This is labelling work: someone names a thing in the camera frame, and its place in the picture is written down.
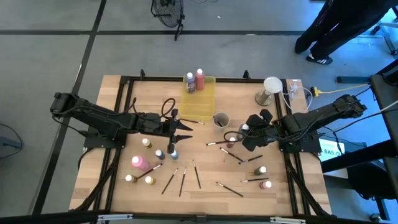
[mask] gray floor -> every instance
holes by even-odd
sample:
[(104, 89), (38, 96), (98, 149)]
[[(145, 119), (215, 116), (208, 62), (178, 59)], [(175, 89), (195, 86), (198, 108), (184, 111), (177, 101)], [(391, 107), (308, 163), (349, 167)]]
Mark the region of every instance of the gray floor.
[[(305, 30), (322, 6), (307, 0), (185, 3), (186, 30)], [(99, 4), (97, 0), (1, 1), (0, 29), (90, 30)], [(151, 16), (149, 8), (149, 1), (144, 0), (108, 1), (99, 29), (169, 30)], [(296, 38), (183, 35), (175, 42), (171, 35), (97, 36), (79, 95), (95, 101), (103, 75), (138, 75), (139, 70), (144, 69), (149, 76), (182, 76), (198, 67), (216, 77), (241, 77), (247, 69), (253, 78), (271, 75), (300, 78), (307, 87), (317, 86), (328, 91), (350, 86), (337, 85), (335, 78), (339, 75), (369, 76), (393, 61), (383, 39), (362, 37), (337, 50), (332, 55), (332, 65), (315, 65), (304, 60), (305, 54), (294, 54)], [(71, 90), (87, 40), (87, 36), (77, 35), (0, 35), (0, 122), (15, 128), (25, 141), (21, 153), (0, 160), (0, 217), (25, 215), (30, 211), (58, 128), (51, 120), (49, 106), (56, 91)], [(345, 93), (355, 94), (361, 90)], [(342, 94), (315, 98), (311, 108), (330, 103)], [(379, 110), (371, 92), (364, 93), (360, 99), (369, 108), (366, 114)], [(347, 122), (340, 120), (329, 127)], [(76, 121), (71, 125), (85, 128)], [(389, 138), (380, 116), (340, 132), (339, 137), (367, 144)], [(82, 145), (81, 136), (67, 132), (45, 213), (68, 209)], [(9, 152), (10, 149), (2, 148), (0, 156)], [(377, 212), (374, 202), (361, 199), (355, 191), (344, 189), (332, 180), (326, 182), (335, 215), (367, 220), (368, 215)], [(397, 203), (391, 201), (390, 214), (397, 209)], [(398, 220), (398, 217), (392, 218), (395, 222)]]

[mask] desk lamp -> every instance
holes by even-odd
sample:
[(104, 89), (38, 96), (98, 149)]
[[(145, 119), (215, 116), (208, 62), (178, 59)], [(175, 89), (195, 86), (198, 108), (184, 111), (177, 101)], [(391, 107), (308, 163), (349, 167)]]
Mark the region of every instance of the desk lamp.
[(264, 80), (265, 90), (256, 93), (254, 99), (261, 106), (268, 106), (272, 103), (273, 93), (282, 91), (282, 82), (277, 77), (268, 77)]

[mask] yellow cable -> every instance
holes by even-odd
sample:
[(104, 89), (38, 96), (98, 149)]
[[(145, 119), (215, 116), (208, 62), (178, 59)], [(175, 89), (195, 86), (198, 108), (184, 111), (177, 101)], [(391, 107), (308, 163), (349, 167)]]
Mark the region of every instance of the yellow cable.
[(363, 87), (363, 86), (369, 86), (368, 84), (362, 84), (362, 85), (358, 85), (358, 86), (352, 86), (349, 88), (345, 88), (345, 89), (341, 89), (341, 90), (333, 90), (333, 91), (320, 91), (315, 87), (315, 97), (317, 97), (319, 94), (326, 94), (326, 93), (337, 93), (339, 91), (346, 91), (346, 90), (350, 90), (353, 88), (359, 88), (359, 87)]

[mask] water cup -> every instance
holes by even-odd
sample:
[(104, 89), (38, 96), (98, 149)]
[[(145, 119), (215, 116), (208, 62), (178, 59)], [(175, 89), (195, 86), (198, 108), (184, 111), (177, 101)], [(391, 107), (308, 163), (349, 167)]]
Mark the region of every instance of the water cup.
[(213, 124), (217, 131), (224, 131), (229, 125), (229, 116), (224, 112), (218, 112), (213, 116)]

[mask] wooden tabletop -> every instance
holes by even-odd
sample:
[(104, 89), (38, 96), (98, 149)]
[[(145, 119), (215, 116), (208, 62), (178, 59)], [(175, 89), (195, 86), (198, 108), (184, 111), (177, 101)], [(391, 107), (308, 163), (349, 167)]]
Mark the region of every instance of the wooden tabletop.
[[(120, 76), (106, 75), (103, 78), (99, 91), (97, 104), (109, 109), (114, 108), (114, 102), (118, 92)], [(277, 118), (275, 103), (262, 107), (254, 101), (257, 91), (263, 89), (262, 84), (257, 83), (217, 83), (216, 84), (216, 111), (222, 111), (229, 115), (231, 122), (225, 131), (236, 131), (240, 124), (246, 122), (251, 114), (258, 114), (261, 109), (268, 109)], [(160, 113), (160, 108), (167, 98), (175, 98), (176, 108), (180, 103), (181, 82), (134, 82), (132, 97), (137, 97), (136, 108), (140, 112)], [(291, 100), (293, 112), (303, 111), (307, 104), (302, 89)], [(205, 125), (184, 122), (193, 131), (178, 130), (177, 134), (189, 134), (193, 137), (178, 142), (175, 150), (178, 152), (178, 160), (172, 160), (170, 155), (160, 161), (155, 156), (155, 150), (161, 149), (166, 153), (167, 138), (145, 136), (142, 134), (130, 134), (127, 137), (126, 147), (122, 150), (117, 181), (114, 189), (112, 212), (137, 212), (137, 213), (179, 213), (179, 214), (212, 214), (212, 215), (278, 215), (290, 216), (289, 189), (287, 185), (286, 171), (283, 154), (279, 151), (278, 143), (274, 142), (266, 147), (257, 147), (253, 152), (246, 150), (241, 143), (236, 143), (233, 148), (227, 149), (225, 144), (205, 146), (207, 142), (221, 141), (223, 133), (216, 132), (211, 121)], [(153, 147), (146, 149), (141, 141), (148, 138)], [(264, 155), (260, 159), (238, 164), (238, 161), (225, 154), (219, 148), (224, 147), (242, 159)], [(154, 185), (144, 182), (144, 177), (137, 183), (129, 183), (124, 180), (128, 174), (139, 176), (143, 171), (131, 165), (131, 158), (140, 155), (150, 162), (150, 166), (163, 163), (161, 167), (149, 175), (155, 179)], [(80, 170), (73, 191), (70, 208), (79, 206), (96, 185), (104, 149), (94, 149), (89, 152), (81, 162)], [(305, 183), (315, 200), (324, 210), (331, 213), (329, 200), (323, 180), (320, 162), (311, 154), (301, 153), (302, 167)], [(199, 189), (192, 160), (195, 160), (200, 178)], [(268, 177), (272, 187), (262, 190), (259, 182), (241, 183), (240, 180), (251, 179), (254, 169), (266, 166), (266, 174), (260, 177)], [(185, 182), (181, 197), (178, 196), (184, 168), (187, 168)], [(162, 195), (161, 192), (174, 170), (178, 171), (169, 187)], [(241, 193), (244, 197), (220, 187), (220, 182), (225, 186)], [(296, 186), (296, 195), (299, 212), (303, 213), (300, 190)], [(108, 185), (105, 186), (100, 208), (104, 208)]]

